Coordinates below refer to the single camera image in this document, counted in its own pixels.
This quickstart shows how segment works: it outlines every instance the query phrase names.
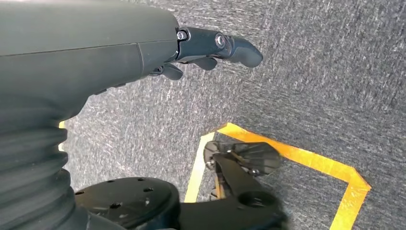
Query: mounting hole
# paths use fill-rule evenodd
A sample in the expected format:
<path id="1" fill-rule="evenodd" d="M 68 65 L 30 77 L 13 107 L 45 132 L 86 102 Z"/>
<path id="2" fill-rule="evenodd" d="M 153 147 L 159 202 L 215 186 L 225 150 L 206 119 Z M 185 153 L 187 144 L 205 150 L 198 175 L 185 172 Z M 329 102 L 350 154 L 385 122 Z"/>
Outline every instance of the mounting hole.
<path id="1" fill-rule="evenodd" d="M 259 208 L 275 204 L 276 198 L 266 192 L 253 191 L 239 195 L 238 201 L 245 206 Z"/>
<path id="2" fill-rule="evenodd" d="M 154 189 L 153 188 L 144 188 L 144 193 L 149 193 L 152 192 Z"/>
<path id="3" fill-rule="evenodd" d="M 109 208 L 110 208 L 110 209 L 118 209 L 119 207 L 121 207 L 121 205 L 122 205 L 122 203 L 115 202 L 115 203 L 112 203 L 112 204 L 109 206 Z"/>

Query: hex bolt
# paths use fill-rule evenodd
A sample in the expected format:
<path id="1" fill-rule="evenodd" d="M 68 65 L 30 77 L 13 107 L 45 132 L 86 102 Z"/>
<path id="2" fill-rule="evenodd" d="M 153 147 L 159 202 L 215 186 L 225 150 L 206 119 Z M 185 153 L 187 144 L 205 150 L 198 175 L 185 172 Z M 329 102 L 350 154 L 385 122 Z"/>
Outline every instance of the hex bolt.
<path id="1" fill-rule="evenodd" d="M 215 42 L 217 47 L 224 48 L 224 46 L 226 45 L 226 38 L 222 34 L 217 34 L 215 37 Z"/>
<path id="2" fill-rule="evenodd" d="M 182 41 L 182 40 L 186 40 L 188 38 L 188 35 L 186 34 L 185 31 L 179 31 L 177 34 L 178 36 L 178 40 Z"/>

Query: bolt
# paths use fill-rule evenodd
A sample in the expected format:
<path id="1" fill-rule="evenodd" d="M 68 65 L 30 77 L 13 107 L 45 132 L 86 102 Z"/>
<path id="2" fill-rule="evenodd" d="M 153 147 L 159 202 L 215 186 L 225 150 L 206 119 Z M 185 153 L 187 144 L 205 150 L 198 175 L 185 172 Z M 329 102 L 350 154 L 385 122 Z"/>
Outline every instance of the bolt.
<path id="1" fill-rule="evenodd" d="M 179 31 L 177 34 L 178 40 L 186 40 L 188 38 L 188 35 L 186 34 L 185 31 Z"/>
<path id="2" fill-rule="evenodd" d="M 207 165 L 208 167 L 213 167 L 213 166 L 214 166 L 214 160 L 207 161 L 207 162 L 206 162 L 206 165 Z"/>
<path id="3" fill-rule="evenodd" d="M 219 47 L 219 48 L 224 48 L 224 46 L 226 45 L 226 39 L 224 38 L 224 35 L 222 35 L 222 34 L 217 34 L 215 41 L 216 41 L 217 47 Z"/>
<path id="4" fill-rule="evenodd" d="M 259 170 L 258 169 L 251 169 L 249 171 L 249 174 L 251 174 L 253 176 L 258 176 L 259 175 Z"/>

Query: black circular base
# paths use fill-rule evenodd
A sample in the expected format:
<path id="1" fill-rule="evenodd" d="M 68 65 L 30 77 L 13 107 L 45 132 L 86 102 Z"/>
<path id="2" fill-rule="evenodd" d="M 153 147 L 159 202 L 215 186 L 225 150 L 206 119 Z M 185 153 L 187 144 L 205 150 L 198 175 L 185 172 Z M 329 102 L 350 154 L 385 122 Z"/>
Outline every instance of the black circular base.
<path id="1" fill-rule="evenodd" d="M 130 177 L 92 185 L 75 193 L 79 206 L 126 229 L 177 228 L 179 192 L 156 178 Z"/>

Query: yellow tape square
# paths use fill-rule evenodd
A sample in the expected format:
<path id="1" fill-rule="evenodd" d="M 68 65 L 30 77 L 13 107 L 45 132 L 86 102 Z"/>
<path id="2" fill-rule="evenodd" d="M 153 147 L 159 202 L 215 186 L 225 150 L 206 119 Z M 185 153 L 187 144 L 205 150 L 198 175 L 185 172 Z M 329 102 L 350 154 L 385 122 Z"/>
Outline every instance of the yellow tape square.
<path id="1" fill-rule="evenodd" d="M 243 142 L 267 142 L 282 156 L 348 183 L 330 230 L 350 230 L 371 186 L 351 166 L 316 153 L 289 146 L 227 123 L 217 132 Z"/>

